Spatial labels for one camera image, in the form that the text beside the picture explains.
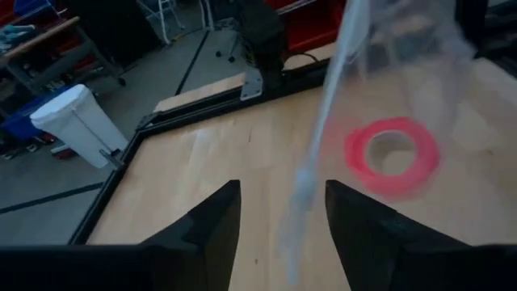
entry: plastic bag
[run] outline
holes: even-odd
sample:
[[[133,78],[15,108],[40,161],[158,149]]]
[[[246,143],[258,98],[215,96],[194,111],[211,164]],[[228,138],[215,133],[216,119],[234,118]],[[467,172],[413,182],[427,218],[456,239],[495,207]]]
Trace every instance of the plastic bag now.
[[[292,284],[300,279],[307,217],[322,176],[350,171],[352,187],[386,200],[410,198],[432,182],[472,56],[436,1],[348,1],[313,138],[280,228]]]

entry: gray floor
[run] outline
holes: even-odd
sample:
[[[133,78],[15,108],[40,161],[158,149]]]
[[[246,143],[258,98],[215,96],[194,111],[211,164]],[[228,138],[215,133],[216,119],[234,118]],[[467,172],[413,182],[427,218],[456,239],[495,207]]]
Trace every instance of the gray floor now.
[[[180,3],[181,20],[187,25],[180,31],[170,20],[171,38],[200,27],[197,6]],[[156,21],[150,20],[154,27]],[[179,87],[195,51],[204,36],[200,30],[178,38],[171,48],[151,53],[123,75],[126,87],[109,78],[88,84],[99,94],[98,102],[127,139],[142,116],[153,111],[158,101],[170,98]],[[232,64],[224,56],[216,58],[219,48],[227,53],[233,32],[210,32],[192,67],[183,91],[215,82],[242,72],[244,62],[238,48]],[[56,160],[45,147],[35,153],[22,154],[10,161],[0,161],[0,209],[59,192],[103,182],[111,169],[95,169],[82,158]],[[66,243],[98,191],[0,215],[0,245]]]

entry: tape roll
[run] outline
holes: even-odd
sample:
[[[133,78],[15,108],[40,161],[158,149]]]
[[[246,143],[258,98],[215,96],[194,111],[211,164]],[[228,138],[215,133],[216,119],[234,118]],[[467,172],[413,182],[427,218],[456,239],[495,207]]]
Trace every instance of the tape roll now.
[[[368,165],[368,146],[382,133],[399,132],[407,136],[415,148],[415,158],[400,175],[385,175]],[[427,129],[409,117],[378,120],[356,129],[345,140],[348,167],[366,189],[388,199],[414,194],[423,186],[439,165],[438,144]]]

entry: office chair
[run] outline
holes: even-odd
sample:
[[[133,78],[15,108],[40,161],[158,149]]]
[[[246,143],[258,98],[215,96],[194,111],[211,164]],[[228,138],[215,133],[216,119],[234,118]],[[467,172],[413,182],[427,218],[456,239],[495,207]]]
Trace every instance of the office chair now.
[[[235,32],[228,51],[228,61],[234,62],[233,51],[240,41],[238,33],[237,16],[239,4],[234,0],[200,0],[203,27],[211,32],[230,30]],[[221,57],[222,52],[216,51],[216,57]]]

